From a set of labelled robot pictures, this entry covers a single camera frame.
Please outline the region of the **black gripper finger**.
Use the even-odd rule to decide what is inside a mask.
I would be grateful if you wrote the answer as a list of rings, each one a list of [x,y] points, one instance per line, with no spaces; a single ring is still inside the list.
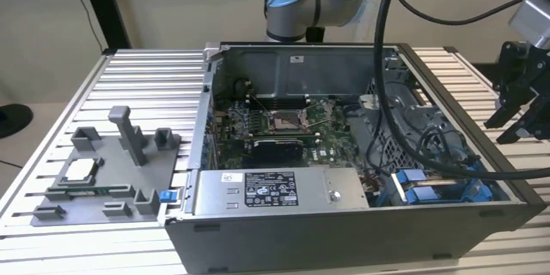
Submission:
[[[528,133],[527,137],[549,140],[549,96],[540,95],[531,104],[528,112],[497,138],[500,144],[513,144]]]
[[[535,98],[532,91],[503,91],[499,98],[499,108],[489,120],[484,123],[488,129],[501,128],[519,114],[521,106]]]

